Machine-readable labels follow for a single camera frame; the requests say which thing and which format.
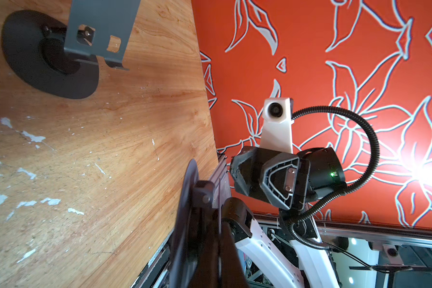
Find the purple phone stand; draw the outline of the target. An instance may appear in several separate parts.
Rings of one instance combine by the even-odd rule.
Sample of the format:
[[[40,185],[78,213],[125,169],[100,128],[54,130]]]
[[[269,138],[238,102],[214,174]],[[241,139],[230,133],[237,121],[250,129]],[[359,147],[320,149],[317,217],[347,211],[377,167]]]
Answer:
[[[184,175],[176,222],[170,244],[169,284],[186,288],[198,266],[211,221],[215,184],[200,180],[192,159]]]

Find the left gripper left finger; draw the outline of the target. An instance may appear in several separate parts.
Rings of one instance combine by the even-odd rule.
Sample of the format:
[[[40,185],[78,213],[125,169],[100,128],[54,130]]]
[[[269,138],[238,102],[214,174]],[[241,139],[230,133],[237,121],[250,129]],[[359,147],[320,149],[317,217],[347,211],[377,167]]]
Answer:
[[[207,225],[203,249],[188,288],[220,287],[220,231],[215,217]]]

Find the dark grey phone stand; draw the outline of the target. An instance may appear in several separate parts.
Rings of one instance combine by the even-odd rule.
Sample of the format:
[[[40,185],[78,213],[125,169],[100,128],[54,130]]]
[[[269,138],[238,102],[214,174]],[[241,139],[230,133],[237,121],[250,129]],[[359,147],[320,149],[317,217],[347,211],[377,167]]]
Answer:
[[[140,1],[72,1],[68,24],[34,10],[7,16],[1,46],[10,68],[40,91],[69,99],[92,95],[98,57],[110,68],[122,61]]]

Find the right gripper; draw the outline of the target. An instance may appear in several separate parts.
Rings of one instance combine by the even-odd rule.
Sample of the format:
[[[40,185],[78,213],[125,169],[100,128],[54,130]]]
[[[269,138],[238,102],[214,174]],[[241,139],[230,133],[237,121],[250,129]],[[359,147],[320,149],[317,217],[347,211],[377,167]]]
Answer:
[[[236,192],[290,210],[307,193],[310,162],[296,154],[246,146],[232,158]]]

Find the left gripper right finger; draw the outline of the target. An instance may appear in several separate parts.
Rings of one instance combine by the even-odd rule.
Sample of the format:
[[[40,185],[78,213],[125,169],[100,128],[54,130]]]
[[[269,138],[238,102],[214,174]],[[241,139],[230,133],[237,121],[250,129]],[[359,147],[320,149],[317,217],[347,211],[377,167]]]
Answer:
[[[229,223],[222,222],[220,235],[221,288],[248,288]]]

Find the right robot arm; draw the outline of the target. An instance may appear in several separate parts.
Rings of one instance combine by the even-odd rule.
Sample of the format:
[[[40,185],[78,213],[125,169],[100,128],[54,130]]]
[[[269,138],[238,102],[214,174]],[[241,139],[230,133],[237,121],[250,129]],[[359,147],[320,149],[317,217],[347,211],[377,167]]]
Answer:
[[[363,175],[347,184],[332,148],[311,148],[294,154],[291,125],[309,114],[335,114],[358,124],[370,143],[370,161]],[[291,111],[288,99],[267,101],[258,147],[235,156],[230,174],[238,193],[277,207],[280,227],[298,257],[295,266],[273,244],[244,202],[231,198],[224,213],[235,230],[236,247],[246,254],[276,288],[336,288],[330,246],[319,233],[314,215],[334,199],[358,191],[374,175],[380,159],[378,137],[358,114],[332,106]]]

